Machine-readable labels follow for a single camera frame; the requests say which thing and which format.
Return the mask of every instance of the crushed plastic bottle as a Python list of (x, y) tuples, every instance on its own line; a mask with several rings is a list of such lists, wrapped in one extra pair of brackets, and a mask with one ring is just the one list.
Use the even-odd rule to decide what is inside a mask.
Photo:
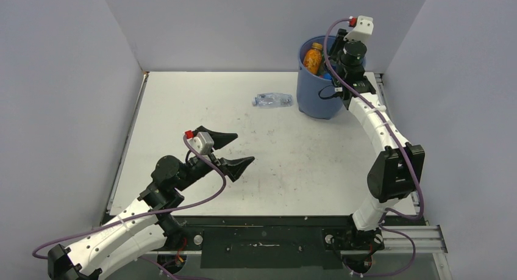
[(293, 96), (283, 93), (257, 94), (251, 103), (253, 106), (264, 108), (288, 107), (293, 105)]

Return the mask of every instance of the gray wall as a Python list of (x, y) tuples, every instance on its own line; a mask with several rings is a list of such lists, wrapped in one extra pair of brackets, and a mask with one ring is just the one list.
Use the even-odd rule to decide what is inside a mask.
[(145, 70), (295, 70), (339, 18), (374, 18), (367, 68), (384, 72), (425, 0), (106, 0)]
[(98, 223), (142, 74), (104, 0), (0, 0), (0, 278)]
[(517, 6), (427, 0), (385, 75), (455, 279), (515, 279)]

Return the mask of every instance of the blue trash bin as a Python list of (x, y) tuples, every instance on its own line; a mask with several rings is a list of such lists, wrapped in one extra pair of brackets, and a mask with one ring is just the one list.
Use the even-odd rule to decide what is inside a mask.
[[(341, 98), (332, 98), (323, 100), (318, 96), (318, 92), (323, 89), (321, 96), (330, 96), (334, 94), (332, 81), (315, 76), (309, 72), (303, 64), (307, 51), (312, 47), (312, 43), (317, 42), (323, 45), (325, 36), (318, 36), (307, 40), (300, 47), (298, 55), (298, 86), (296, 87), (296, 100), (298, 109), (313, 118), (331, 119), (343, 106)], [(335, 37), (329, 37), (327, 48), (330, 49), (334, 43)]]

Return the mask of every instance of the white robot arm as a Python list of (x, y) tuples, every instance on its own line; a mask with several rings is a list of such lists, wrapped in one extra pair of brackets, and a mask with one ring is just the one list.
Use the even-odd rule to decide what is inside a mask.
[(224, 182), (224, 176), (236, 181), (255, 159), (227, 160), (213, 155), (213, 150), (226, 146), (238, 137), (237, 134), (213, 132), (201, 126), (185, 135), (185, 143), (196, 152), (196, 157), (185, 163), (174, 156), (162, 157), (146, 190), (100, 231), (68, 246), (51, 248), (48, 252), (51, 279), (103, 280), (130, 261), (162, 247), (168, 239), (174, 248), (184, 233), (182, 225), (171, 215), (184, 200), (179, 191), (204, 177), (212, 168), (220, 173)]
[[(368, 173), (370, 193), (352, 215), (358, 231), (373, 231), (379, 227), (379, 221), (387, 208), (393, 207), (415, 190), (415, 182), (401, 151), (405, 151), (404, 154), (411, 160), (418, 181), (422, 172), (424, 151), (421, 146), (409, 144), (398, 131), (386, 114), (386, 107), (379, 101), (375, 88), (364, 77), (365, 42), (372, 34), (373, 19), (365, 16), (350, 18), (349, 26), (353, 27), (350, 32), (344, 29), (338, 31), (337, 39), (329, 53), (330, 61), (334, 62), (337, 68), (337, 72), (334, 73), (340, 77), (333, 76), (332, 83), (336, 91), (333, 97), (343, 100), (345, 108), (359, 120), (375, 152), (378, 153), (377, 160)], [(399, 144), (387, 131), (386, 125), (391, 128)]]

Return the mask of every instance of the white tabletop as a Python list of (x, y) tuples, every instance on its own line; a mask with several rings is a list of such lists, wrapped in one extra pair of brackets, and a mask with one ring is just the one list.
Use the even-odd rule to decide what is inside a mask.
[[(368, 78), (375, 84), (372, 73)], [(298, 105), (253, 107), (258, 93), (296, 96), (297, 73), (152, 72), (130, 138), (111, 215), (121, 212), (151, 182), (165, 155), (183, 160), (183, 134), (203, 125), (239, 138), (215, 152), (255, 161), (213, 201), (175, 215), (350, 215), (368, 193), (366, 175), (376, 154), (359, 122), (342, 109), (317, 120)], [(221, 178), (213, 172), (182, 192), (184, 204), (214, 194)], [(396, 206), (415, 214), (410, 198)]]

